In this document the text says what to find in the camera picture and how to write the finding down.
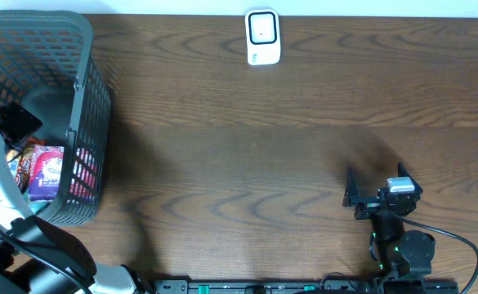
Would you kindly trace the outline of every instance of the wooden table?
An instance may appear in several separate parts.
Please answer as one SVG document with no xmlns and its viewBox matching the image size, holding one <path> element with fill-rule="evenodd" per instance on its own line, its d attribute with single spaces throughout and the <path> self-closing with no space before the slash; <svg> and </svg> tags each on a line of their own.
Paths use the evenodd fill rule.
<svg viewBox="0 0 478 294">
<path fill-rule="evenodd" d="M 281 61 L 252 67 L 242 17 L 87 18 L 114 111 L 100 211 L 69 231 L 96 261 L 151 278 L 376 272 L 346 169 L 370 195 L 399 161 L 425 190 L 409 218 L 478 245 L 478 20 L 282 17 Z M 432 277 L 462 288 L 473 251 L 435 237 Z"/>
</svg>

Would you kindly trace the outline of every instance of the white background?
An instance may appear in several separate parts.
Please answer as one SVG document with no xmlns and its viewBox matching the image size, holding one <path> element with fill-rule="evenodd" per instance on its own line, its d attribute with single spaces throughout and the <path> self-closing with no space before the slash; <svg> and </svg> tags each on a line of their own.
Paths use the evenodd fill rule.
<svg viewBox="0 0 478 294">
<path fill-rule="evenodd" d="M 478 17 L 478 0 L 0 0 L 0 9 L 243 16 L 271 7 L 282 16 Z"/>
</svg>

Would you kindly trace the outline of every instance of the wood grain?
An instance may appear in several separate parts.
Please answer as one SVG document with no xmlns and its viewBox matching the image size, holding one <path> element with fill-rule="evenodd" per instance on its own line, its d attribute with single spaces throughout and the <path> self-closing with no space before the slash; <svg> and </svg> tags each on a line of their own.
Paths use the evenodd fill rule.
<svg viewBox="0 0 478 294">
<path fill-rule="evenodd" d="M 374 193 L 400 160 L 426 191 L 410 218 L 478 245 L 478 20 L 281 18 L 277 65 L 246 63 L 243 18 L 88 16 L 114 94 L 104 198 L 68 231 L 150 277 L 367 274 Z M 471 277 L 436 236 L 433 277 Z M 478 293 L 478 281 L 472 289 Z"/>
</svg>

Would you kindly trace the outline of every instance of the purple package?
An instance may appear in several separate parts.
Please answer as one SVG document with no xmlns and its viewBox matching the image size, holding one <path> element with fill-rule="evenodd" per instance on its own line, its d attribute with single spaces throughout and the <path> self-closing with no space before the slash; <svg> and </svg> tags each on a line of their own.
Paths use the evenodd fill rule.
<svg viewBox="0 0 478 294">
<path fill-rule="evenodd" d="M 64 147 L 34 146 L 28 197 L 31 202 L 51 202 L 59 190 Z"/>
</svg>

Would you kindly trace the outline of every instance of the gray basket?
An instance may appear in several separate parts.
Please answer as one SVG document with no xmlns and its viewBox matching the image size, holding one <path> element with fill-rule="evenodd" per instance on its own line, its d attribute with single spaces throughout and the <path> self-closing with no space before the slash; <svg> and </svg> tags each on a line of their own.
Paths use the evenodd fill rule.
<svg viewBox="0 0 478 294">
<path fill-rule="evenodd" d="M 65 147 L 57 197 L 38 212 L 54 225 L 80 225 L 99 205 L 111 99 L 92 40 L 73 12 L 0 11 L 0 105 L 22 104 L 44 124 L 34 135 Z"/>
</svg>

